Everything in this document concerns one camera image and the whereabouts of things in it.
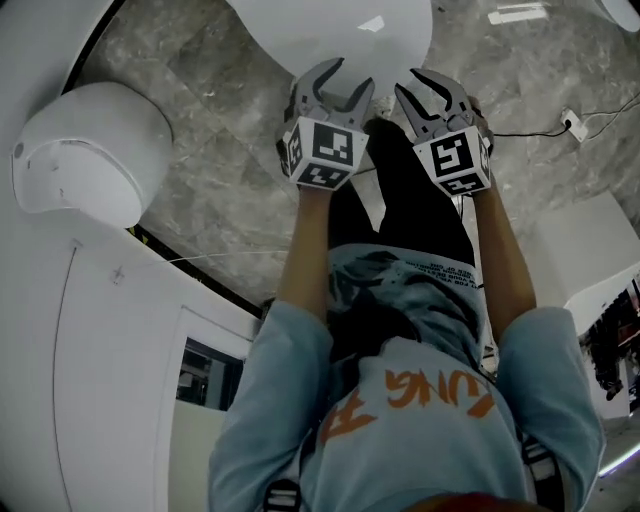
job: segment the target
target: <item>gray tile floor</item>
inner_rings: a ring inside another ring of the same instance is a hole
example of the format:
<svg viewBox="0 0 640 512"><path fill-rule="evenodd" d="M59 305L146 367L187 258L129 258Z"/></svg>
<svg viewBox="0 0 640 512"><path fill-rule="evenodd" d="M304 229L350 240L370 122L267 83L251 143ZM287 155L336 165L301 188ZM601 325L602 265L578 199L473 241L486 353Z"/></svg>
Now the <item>gray tile floor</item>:
<svg viewBox="0 0 640 512"><path fill-rule="evenodd" d="M560 127L565 105L578 112L616 110L640 92L637 36L561 6L548 21L491 26L487 14L496 4L434 3L424 65L477 96L494 131L552 130ZM273 146L289 73L224 0L127 0L80 82L99 80L124 83L149 98L173 130L170 173L142 226L183 256L209 255L193 263L247 299L258 303L272 295L296 207L296 189L284 180ZM408 130L397 106L391 118ZM592 134L611 118L592 119ZM539 212L606 189L640 231L638 126L640 108L582 146L570 135L498 140L493 169L525 254ZM375 173L356 178L356 187L379 223L384 205ZM467 202L465 224L475 240L473 217Z"/></svg>

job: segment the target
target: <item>person's leg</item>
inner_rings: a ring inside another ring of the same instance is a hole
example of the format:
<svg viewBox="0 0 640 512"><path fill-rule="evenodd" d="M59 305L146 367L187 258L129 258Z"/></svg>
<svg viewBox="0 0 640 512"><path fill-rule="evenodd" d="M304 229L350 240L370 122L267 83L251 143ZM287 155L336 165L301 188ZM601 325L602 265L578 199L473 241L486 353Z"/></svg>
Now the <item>person's leg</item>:
<svg viewBox="0 0 640 512"><path fill-rule="evenodd" d="M333 193L329 210L329 249L346 244L377 243L378 234L351 182Z"/></svg>
<svg viewBox="0 0 640 512"><path fill-rule="evenodd" d="M402 128L373 119L364 130L387 207L381 243L474 265L473 246L456 207L431 182Z"/></svg>

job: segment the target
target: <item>t-shirt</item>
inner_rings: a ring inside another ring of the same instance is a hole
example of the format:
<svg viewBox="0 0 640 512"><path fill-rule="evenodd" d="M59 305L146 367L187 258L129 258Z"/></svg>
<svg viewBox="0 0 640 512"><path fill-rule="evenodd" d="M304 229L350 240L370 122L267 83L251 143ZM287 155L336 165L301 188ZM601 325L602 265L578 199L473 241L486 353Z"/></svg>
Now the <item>t-shirt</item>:
<svg viewBox="0 0 640 512"><path fill-rule="evenodd" d="M333 312L365 293L403 312L422 342L392 338L362 358L358 385L325 414L337 385L331 335L276 301L211 456L211 511L255 511L305 439L300 487L312 512L400 511L443 493L527 501L516 425L557 456L583 506L604 437L568 311L516 319L494 385L473 369L484 306L472 266L361 244L330 258Z"/></svg>

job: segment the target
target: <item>white power outlet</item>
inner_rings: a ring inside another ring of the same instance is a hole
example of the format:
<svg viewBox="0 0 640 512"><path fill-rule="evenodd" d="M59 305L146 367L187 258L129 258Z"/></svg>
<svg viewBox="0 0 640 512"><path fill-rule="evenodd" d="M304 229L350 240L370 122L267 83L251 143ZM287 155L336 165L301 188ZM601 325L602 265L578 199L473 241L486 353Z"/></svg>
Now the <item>white power outlet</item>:
<svg viewBox="0 0 640 512"><path fill-rule="evenodd" d="M571 123L569 132L578 140L578 142L582 143L586 140L587 135L589 135L589 128L587 128L573 110L565 108L562 111L562 114L560 114L560 121L565 126L567 126L567 121Z"/></svg>

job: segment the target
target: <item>marker cube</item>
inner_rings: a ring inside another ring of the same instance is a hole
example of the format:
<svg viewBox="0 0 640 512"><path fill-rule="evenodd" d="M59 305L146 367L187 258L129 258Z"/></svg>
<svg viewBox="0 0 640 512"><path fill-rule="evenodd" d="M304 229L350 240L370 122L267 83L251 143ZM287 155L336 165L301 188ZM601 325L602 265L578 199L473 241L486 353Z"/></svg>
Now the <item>marker cube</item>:
<svg viewBox="0 0 640 512"><path fill-rule="evenodd" d="M285 140L289 181L338 190L358 171L368 140L363 132L299 117Z"/></svg>
<svg viewBox="0 0 640 512"><path fill-rule="evenodd" d="M491 187L489 150L476 126L423 142L413 150L431 181L449 197Z"/></svg>

